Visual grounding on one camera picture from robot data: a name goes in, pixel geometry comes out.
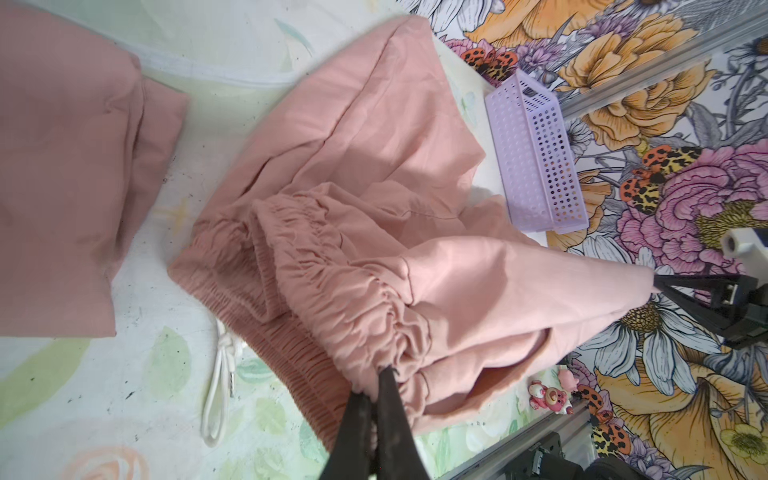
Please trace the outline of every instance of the floral tablecloth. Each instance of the floral tablecloth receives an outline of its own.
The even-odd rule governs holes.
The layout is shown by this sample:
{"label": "floral tablecloth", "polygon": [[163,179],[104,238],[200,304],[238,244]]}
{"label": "floral tablecloth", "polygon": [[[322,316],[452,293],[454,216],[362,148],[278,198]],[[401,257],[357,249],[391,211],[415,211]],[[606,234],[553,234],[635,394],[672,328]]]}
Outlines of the floral tablecloth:
{"label": "floral tablecloth", "polygon": [[[557,88],[562,100],[581,91],[569,87],[603,84],[695,35],[754,12],[766,0],[397,2],[414,15],[429,18],[435,36],[492,84],[521,68],[548,88]],[[624,48],[617,48],[618,39],[628,41]],[[614,56],[599,65],[597,74],[584,75],[583,63],[566,69],[579,54],[601,52]]]}
{"label": "floral tablecloth", "polygon": [[[573,62],[608,55],[585,50]],[[573,122],[591,225],[550,234],[551,247],[663,275],[743,273],[720,239],[768,227],[766,71],[763,36]],[[582,345],[574,371],[603,402],[601,454],[654,480],[768,478],[768,346],[722,340],[653,295]]]}
{"label": "floral tablecloth", "polygon": [[[227,435],[218,448],[205,446],[200,415],[216,333],[207,311],[165,268],[255,123],[296,78],[401,13],[399,6],[283,0],[254,11],[248,2],[36,3],[134,49],[152,67],[148,75],[186,91],[192,103],[165,185],[113,283],[117,336],[0,338],[0,478],[316,478],[327,454],[286,388],[250,351],[237,367]],[[251,22],[260,27],[251,29]],[[253,45],[272,49],[277,60],[262,53],[253,62],[264,68],[249,67],[242,49]],[[491,87],[436,46],[458,108],[488,154],[472,196],[499,194],[482,100]],[[552,371],[539,378],[555,382]],[[416,444],[437,477],[540,414],[520,385],[473,421]]]}

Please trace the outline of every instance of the gathered fabric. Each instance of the gathered fabric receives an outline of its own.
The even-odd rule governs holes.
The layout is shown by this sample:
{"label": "gathered fabric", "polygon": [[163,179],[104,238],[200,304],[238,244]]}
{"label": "gathered fabric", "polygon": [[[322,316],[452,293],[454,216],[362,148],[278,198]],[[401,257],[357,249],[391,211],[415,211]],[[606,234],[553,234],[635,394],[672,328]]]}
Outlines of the gathered fabric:
{"label": "gathered fabric", "polygon": [[470,418],[647,302],[653,271],[541,247],[505,200],[429,23],[401,17],[253,132],[170,276],[241,336],[331,449],[350,390],[396,370],[414,433]]}

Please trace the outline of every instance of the pink garment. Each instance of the pink garment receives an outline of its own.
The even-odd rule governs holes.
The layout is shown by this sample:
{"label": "pink garment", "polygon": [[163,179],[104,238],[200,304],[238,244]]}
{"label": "pink garment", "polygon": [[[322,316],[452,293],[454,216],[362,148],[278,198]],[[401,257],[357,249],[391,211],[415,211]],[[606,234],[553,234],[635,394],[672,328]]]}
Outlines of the pink garment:
{"label": "pink garment", "polygon": [[110,282],[187,96],[53,15],[0,0],[0,335],[113,336]]}
{"label": "pink garment", "polygon": [[500,197],[429,23],[401,17],[253,132],[170,266],[286,383],[327,448],[392,365],[414,433],[467,419],[650,295],[653,271],[540,247]]}

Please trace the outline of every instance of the orange flower print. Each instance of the orange flower print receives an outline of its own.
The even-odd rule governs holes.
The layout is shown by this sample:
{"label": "orange flower print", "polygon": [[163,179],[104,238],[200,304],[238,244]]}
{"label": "orange flower print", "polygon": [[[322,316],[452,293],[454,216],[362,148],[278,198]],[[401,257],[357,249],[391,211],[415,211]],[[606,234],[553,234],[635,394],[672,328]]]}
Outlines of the orange flower print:
{"label": "orange flower print", "polygon": [[104,447],[76,456],[62,480],[148,480],[147,461],[128,447]]}

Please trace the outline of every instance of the floral wallpaper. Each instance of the floral wallpaper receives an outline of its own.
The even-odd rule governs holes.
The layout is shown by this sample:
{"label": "floral wallpaper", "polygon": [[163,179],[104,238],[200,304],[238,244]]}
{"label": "floral wallpaper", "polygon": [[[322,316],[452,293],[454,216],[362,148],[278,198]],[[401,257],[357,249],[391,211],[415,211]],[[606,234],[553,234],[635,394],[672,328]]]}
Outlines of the floral wallpaper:
{"label": "floral wallpaper", "polygon": [[[631,65],[649,52],[648,29],[684,41],[684,25],[652,15],[624,39],[600,37],[561,70],[559,90],[599,84],[609,59]],[[591,222],[549,233],[550,247],[659,274],[742,273],[720,238],[768,227],[767,71],[763,36],[571,122]],[[722,340],[654,294],[572,353],[600,455],[654,480],[768,478],[768,346]]]}
{"label": "floral wallpaper", "polygon": [[[765,1],[397,0],[429,18],[440,40],[493,85],[521,68],[561,98],[597,87]],[[659,129],[643,127],[648,134]]]}

